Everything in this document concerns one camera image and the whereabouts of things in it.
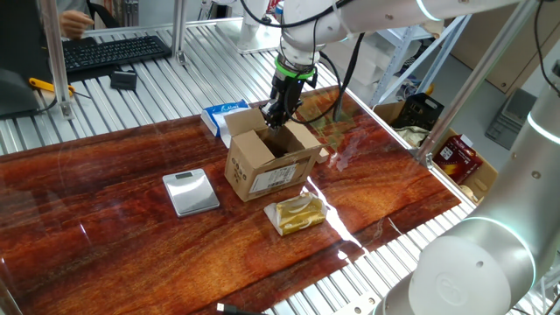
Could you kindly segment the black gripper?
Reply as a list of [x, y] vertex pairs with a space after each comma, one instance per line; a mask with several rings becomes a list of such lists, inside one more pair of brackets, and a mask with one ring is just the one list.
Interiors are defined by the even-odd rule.
[[292, 116], [301, 105], [300, 95], [305, 81], [289, 76], [281, 79], [274, 75], [272, 79], [271, 102], [261, 106], [262, 116], [267, 125], [272, 125], [274, 119], [275, 129], [283, 127], [286, 120]]

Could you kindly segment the person's bare hand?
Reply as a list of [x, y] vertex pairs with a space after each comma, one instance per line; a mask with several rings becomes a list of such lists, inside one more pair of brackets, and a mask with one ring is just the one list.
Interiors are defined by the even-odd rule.
[[59, 28], [61, 34], [68, 39], [81, 39], [88, 27], [94, 24], [94, 20], [81, 11], [66, 10], [59, 14]]

